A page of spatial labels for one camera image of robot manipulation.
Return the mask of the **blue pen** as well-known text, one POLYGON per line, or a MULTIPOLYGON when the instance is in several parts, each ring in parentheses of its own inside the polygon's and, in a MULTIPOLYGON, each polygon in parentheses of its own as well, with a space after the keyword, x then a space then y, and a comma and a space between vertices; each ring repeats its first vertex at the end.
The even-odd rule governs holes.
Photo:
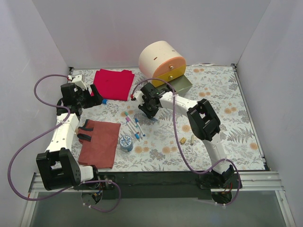
POLYGON ((142 136, 145 137, 146 134, 145 134, 145 132, 143 131, 143 129, 142 129, 142 127, 141 127, 141 125, 140 125, 140 123, 139 123, 139 121, 138 121, 137 118, 135 118, 135 122, 136 122, 136 125, 139 127, 139 129, 140 129, 140 131, 141 131, 141 133, 142 133, 142 136))

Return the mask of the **teal cap white marker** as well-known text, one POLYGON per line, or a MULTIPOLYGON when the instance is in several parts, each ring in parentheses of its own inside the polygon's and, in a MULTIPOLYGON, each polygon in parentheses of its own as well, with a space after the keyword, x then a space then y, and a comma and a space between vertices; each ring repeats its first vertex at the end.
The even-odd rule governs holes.
POLYGON ((135 121, 131 118, 131 116, 129 115, 128 112, 125 112, 126 117, 129 119, 129 121, 131 121, 132 123, 135 124, 135 121))

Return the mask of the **purple cap white marker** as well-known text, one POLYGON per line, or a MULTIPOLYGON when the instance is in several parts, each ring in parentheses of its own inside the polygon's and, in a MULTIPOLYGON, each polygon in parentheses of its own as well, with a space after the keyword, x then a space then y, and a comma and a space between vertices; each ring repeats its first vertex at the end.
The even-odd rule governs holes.
POLYGON ((142 138, 142 135, 141 135, 141 133, 140 133, 139 128, 135 126, 135 123, 132 121, 132 119, 129 118, 129 117, 127 116, 127 117, 126 117, 126 120, 127 120, 128 122, 130 122, 132 129, 138 134, 138 136, 139 136, 140 138, 142 138))

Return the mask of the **blue cap white marker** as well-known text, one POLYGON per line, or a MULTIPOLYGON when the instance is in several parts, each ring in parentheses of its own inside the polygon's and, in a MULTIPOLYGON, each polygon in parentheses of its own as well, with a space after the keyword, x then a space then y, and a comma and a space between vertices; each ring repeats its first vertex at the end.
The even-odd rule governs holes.
POLYGON ((134 136, 139 139, 139 135, 135 132, 135 130, 131 127, 129 122, 126 122, 126 125, 128 126, 128 128, 131 130, 132 134, 134 134, 134 136))

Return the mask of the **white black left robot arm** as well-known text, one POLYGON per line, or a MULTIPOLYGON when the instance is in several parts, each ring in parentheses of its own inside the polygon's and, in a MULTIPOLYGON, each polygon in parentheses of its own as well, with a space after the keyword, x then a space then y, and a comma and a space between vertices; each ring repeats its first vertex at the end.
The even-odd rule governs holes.
POLYGON ((49 146, 39 153, 36 163, 48 191, 78 186, 84 182, 90 189, 100 186, 101 178, 95 165, 79 165, 71 153, 74 133, 82 110, 102 104, 100 94, 92 96, 84 82, 61 85, 62 97, 56 107, 56 123, 49 146))

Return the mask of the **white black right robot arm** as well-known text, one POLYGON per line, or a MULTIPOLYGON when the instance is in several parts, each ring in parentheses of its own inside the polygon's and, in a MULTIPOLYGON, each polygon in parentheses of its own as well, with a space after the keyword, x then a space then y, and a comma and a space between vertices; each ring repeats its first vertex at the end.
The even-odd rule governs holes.
POLYGON ((211 167, 205 171, 194 170, 188 162, 189 170, 201 176, 206 186, 225 188, 232 185, 236 171, 235 165, 227 158, 220 138, 220 119, 206 99, 194 101, 179 96, 172 86, 158 90, 152 83, 147 83, 139 91, 132 93, 132 100, 138 101, 139 109, 151 119, 159 108, 173 111, 173 128, 176 129, 176 114, 188 118, 193 134, 200 139, 211 160, 211 167))

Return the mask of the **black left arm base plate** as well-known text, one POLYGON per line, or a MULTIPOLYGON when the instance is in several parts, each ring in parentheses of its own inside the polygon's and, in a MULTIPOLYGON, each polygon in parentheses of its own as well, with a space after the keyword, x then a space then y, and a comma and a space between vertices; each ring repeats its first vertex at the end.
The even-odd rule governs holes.
POLYGON ((97 177, 83 181, 79 185, 74 186, 75 190, 112 190, 115 185, 114 178, 105 175, 98 175, 97 177))

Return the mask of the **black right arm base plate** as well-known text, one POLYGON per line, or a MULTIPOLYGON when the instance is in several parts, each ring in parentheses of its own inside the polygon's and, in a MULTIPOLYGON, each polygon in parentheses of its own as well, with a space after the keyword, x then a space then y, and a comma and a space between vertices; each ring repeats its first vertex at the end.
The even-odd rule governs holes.
POLYGON ((240 189, 242 188, 242 182, 239 181, 238 175, 233 174, 231 177, 225 179, 221 176, 213 175, 212 173, 207 173, 205 175, 198 176, 198 184, 203 189, 220 189, 226 188, 232 184, 232 188, 236 189, 238 185, 240 185, 240 189))

